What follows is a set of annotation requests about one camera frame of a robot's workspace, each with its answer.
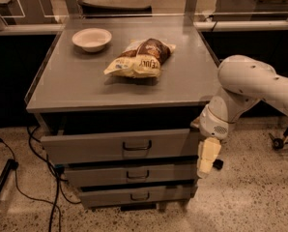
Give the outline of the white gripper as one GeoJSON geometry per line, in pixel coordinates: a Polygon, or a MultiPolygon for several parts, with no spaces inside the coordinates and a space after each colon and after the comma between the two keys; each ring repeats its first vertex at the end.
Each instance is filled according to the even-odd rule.
{"type": "Polygon", "coordinates": [[[225,107],[215,107],[206,104],[200,114],[190,122],[190,126],[207,138],[198,144],[197,175],[200,178],[207,178],[210,174],[213,163],[219,155],[221,143],[235,128],[234,123],[229,122],[228,110],[225,107]]]}

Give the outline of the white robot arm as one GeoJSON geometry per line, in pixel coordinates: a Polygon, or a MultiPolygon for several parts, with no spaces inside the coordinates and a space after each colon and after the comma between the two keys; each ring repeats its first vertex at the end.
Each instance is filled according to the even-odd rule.
{"type": "Polygon", "coordinates": [[[217,79],[216,94],[190,123],[204,136],[198,145],[197,175],[201,178],[211,172],[221,141],[255,104],[263,101],[288,117],[288,77],[277,74],[271,65],[232,55],[218,66],[217,79]]]}

